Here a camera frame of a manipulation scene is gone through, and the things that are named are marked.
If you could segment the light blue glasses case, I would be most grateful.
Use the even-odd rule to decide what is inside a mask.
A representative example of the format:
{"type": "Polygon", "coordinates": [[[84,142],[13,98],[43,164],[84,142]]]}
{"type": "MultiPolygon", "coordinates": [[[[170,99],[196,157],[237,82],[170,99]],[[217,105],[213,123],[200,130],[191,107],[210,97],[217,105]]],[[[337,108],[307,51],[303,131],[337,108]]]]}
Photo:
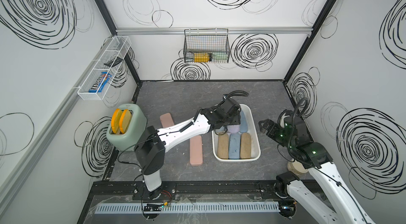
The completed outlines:
{"type": "Polygon", "coordinates": [[[241,147],[241,135],[238,133],[230,134],[228,158],[229,159],[239,159],[240,158],[240,147],[241,147]]]}

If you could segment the olive glasses case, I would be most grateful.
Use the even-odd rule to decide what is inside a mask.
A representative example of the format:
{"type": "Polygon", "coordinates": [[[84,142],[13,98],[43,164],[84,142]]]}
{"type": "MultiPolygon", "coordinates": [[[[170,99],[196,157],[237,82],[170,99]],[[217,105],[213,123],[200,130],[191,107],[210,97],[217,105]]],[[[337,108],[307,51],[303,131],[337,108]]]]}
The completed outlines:
{"type": "Polygon", "coordinates": [[[229,136],[227,134],[218,137],[217,156],[220,159],[228,159],[229,157],[229,136]]]}

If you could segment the pink glasses case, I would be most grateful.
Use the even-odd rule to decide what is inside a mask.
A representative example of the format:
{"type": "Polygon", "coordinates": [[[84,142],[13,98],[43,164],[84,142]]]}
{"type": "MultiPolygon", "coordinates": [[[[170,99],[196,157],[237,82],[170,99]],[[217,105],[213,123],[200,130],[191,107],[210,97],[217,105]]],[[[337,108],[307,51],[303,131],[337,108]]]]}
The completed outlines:
{"type": "Polygon", "coordinates": [[[166,113],[160,116],[160,121],[163,128],[174,126],[174,121],[170,113],[166,113]]]}
{"type": "Polygon", "coordinates": [[[190,165],[200,166],[203,164],[203,141],[200,135],[190,139],[190,165]]]}

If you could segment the lavender glasses case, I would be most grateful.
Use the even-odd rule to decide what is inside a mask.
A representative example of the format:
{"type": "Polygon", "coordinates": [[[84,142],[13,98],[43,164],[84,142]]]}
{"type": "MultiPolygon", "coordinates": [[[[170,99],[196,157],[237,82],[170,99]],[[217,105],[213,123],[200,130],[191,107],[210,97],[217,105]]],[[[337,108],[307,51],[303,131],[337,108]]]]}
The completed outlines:
{"type": "Polygon", "coordinates": [[[236,134],[240,132],[240,125],[228,125],[227,132],[230,134],[236,134]]]}

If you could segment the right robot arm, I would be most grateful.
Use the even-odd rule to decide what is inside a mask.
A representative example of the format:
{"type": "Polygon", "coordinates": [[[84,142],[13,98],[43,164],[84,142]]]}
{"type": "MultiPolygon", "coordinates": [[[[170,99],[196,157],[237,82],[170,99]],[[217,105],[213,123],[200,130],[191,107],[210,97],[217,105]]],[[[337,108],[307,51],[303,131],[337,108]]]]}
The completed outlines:
{"type": "Polygon", "coordinates": [[[277,121],[259,122],[260,131],[287,149],[290,157],[303,165],[331,203],[328,207],[293,172],[278,175],[276,194],[296,200],[319,224],[372,224],[370,215],[345,184],[332,157],[311,138],[305,121],[290,110],[277,121]]]}

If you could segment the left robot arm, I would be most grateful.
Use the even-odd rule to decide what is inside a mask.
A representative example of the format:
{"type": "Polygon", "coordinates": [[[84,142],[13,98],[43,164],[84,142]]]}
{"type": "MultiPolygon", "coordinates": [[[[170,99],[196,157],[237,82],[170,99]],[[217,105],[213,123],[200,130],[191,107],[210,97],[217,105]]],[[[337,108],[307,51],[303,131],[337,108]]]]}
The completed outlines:
{"type": "Polygon", "coordinates": [[[147,127],[134,147],[144,180],[144,193],[151,199],[162,191],[160,170],[165,155],[175,146],[195,136],[226,127],[241,120],[241,105],[233,98],[224,98],[219,104],[199,109],[195,115],[171,127],[147,127]]]}

